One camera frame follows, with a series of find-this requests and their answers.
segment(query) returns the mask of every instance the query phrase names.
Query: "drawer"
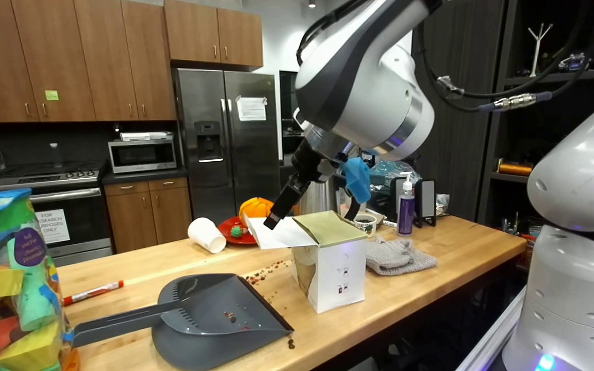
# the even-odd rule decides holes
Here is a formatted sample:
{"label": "drawer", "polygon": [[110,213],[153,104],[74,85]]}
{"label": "drawer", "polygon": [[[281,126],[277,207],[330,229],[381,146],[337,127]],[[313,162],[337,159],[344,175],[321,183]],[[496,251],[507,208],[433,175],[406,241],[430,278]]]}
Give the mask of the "drawer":
{"label": "drawer", "polygon": [[154,180],[149,181],[150,190],[173,190],[173,187],[188,187],[188,180],[185,177],[166,177],[166,180]]}
{"label": "drawer", "polygon": [[129,183],[110,183],[110,185],[106,185],[106,193],[107,195],[138,193],[138,192],[149,192],[149,181],[129,181]]}

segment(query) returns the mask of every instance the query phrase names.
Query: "microwave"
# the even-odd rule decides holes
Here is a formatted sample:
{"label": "microwave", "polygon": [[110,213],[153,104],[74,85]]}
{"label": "microwave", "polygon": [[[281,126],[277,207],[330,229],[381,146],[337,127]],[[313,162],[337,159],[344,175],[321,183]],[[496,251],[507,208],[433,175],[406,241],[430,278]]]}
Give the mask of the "microwave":
{"label": "microwave", "polygon": [[173,136],[110,143],[112,174],[175,170]]}

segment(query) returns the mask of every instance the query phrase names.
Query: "dustpan handle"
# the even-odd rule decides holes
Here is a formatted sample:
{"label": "dustpan handle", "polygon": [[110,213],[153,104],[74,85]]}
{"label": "dustpan handle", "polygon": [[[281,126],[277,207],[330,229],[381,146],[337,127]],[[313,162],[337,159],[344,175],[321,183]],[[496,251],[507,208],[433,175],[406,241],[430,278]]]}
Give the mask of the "dustpan handle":
{"label": "dustpan handle", "polygon": [[181,301],[160,304],[117,315],[83,322],[73,330],[73,346],[85,346],[106,338],[121,336],[143,327],[150,327],[160,322],[160,314],[181,308]]}

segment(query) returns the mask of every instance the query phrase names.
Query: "oven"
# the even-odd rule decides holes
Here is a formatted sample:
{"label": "oven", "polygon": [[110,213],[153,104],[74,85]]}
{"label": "oven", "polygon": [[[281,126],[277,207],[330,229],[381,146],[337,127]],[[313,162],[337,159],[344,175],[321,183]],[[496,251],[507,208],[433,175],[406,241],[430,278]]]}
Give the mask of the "oven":
{"label": "oven", "polygon": [[110,216],[98,185],[32,190],[30,204],[57,266],[112,255]]}

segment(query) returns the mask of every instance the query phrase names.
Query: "snack bag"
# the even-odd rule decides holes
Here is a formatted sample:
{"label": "snack bag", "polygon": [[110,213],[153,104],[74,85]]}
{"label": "snack bag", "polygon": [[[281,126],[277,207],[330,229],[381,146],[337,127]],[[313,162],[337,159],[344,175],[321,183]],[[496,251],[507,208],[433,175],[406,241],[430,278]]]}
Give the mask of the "snack bag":
{"label": "snack bag", "polygon": [[59,369],[62,331],[57,275],[29,190],[0,192],[0,371]]}

